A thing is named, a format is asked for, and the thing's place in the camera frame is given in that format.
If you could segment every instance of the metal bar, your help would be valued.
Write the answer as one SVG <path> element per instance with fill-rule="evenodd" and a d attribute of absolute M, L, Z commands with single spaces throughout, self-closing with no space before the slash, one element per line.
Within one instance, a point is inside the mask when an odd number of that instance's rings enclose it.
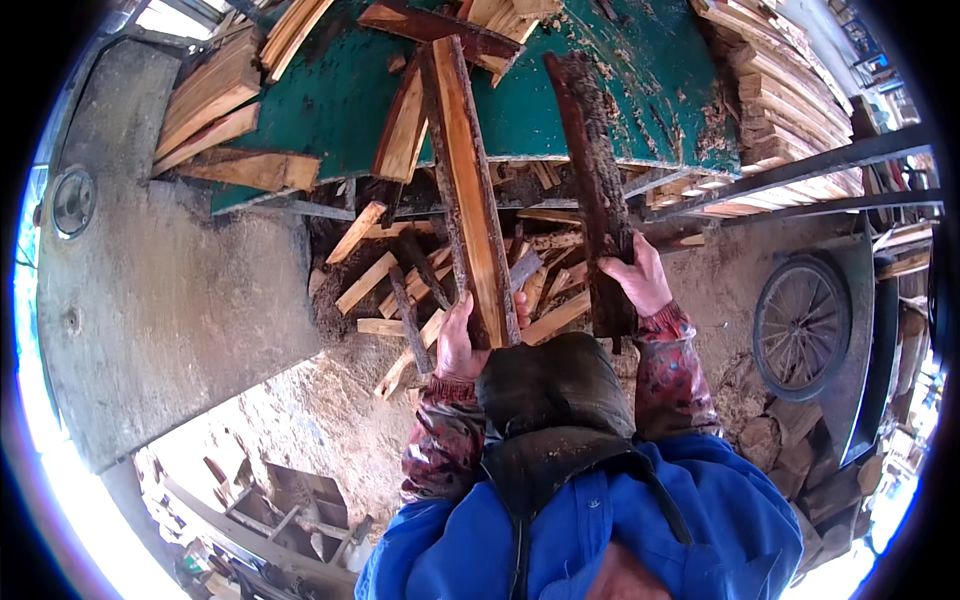
<path fill-rule="evenodd" d="M 660 187 L 670 181 L 684 178 L 689 174 L 690 171 L 688 169 L 650 169 L 646 173 L 640 174 L 635 180 L 623 184 L 623 198 L 629 200 L 633 196 L 638 196 L 643 192 L 652 190 L 655 187 Z"/>
<path fill-rule="evenodd" d="M 944 194 L 943 191 L 939 189 L 888 192 L 886 194 L 876 194 L 875 196 L 856 196 L 854 198 L 841 198 L 839 200 L 829 200 L 816 204 L 804 204 L 803 206 L 790 206 L 789 208 L 781 208 L 780 210 L 774 210 L 772 212 L 760 212 L 756 215 L 724 219 L 720 226 L 725 228 L 736 227 L 738 225 L 750 225 L 772 219 L 816 217 L 837 212 L 847 212 L 848 210 L 869 210 L 871 208 L 889 208 L 891 206 L 929 206 L 942 204 L 943 201 Z"/>
<path fill-rule="evenodd" d="M 742 198 L 788 183 L 846 171 L 847 169 L 862 167 L 891 158 L 928 153 L 932 149 L 933 130 L 930 126 L 926 123 L 912 125 L 895 132 L 860 139 L 849 146 L 841 146 L 835 150 L 790 162 L 781 167 L 734 181 L 730 185 L 709 191 L 702 196 L 655 210 L 650 214 L 647 221 L 662 221 L 697 208 Z"/>

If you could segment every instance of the spoke wheel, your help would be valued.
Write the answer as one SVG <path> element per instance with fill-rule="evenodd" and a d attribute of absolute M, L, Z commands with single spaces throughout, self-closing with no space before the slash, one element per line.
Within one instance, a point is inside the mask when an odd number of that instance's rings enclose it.
<path fill-rule="evenodd" d="M 837 272 L 810 255 L 767 280 L 754 316 L 760 377 L 784 400 L 816 396 L 838 373 L 850 343 L 850 294 Z"/>

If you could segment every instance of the black apron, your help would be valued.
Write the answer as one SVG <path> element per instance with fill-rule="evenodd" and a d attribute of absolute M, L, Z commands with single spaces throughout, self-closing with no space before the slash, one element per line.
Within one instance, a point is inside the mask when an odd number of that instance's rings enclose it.
<path fill-rule="evenodd" d="M 531 523 L 560 488 L 590 470 L 627 473 L 647 484 L 677 541 L 693 543 L 680 509 L 654 473 L 650 458 L 614 435 L 585 427 L 550 427 L 488 446 L 480 464 L 514 528 L 516 566 L 511 600 L 527 597 Z"/>

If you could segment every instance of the pile of wood scraps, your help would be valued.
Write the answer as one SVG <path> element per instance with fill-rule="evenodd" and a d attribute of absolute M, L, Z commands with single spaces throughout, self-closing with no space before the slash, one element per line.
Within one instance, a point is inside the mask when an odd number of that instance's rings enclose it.
<path fill-rule="evenodd" d="M 803 29 L 759 0 L 689 0 L 721 70 L 736 80 L 733 115 L 744 175 L 851 143 L 852 105 L 810 50 Z M 736 102 L 725 103 L 726 106 Z M 724 176 L 673 182 L 648 195 L 653 208 L 731 182 Z M 726 218 L 863 195 L 859 169 L 791 183 L 703 209 Z"/>

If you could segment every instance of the blue shirt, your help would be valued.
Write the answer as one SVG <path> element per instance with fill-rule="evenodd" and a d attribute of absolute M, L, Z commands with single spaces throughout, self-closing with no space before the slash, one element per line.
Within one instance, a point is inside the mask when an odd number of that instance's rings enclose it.
<path fill-rule="evenodd" d="M 593 472 L 566 484 L 534 520 L 528 597 L 582 598 L 608 542 L 626 546 L 674 598 L 777 598 L 803 553 L 790 505 L 729 444 L 687 435 L 639 444 L 673 497 L 694 543 L 671 533 L 647 485 Z M 409 504 L 357 581 L 360 598 L 506 598 L 513 529 L 489 482 L 459 503 Z"/>

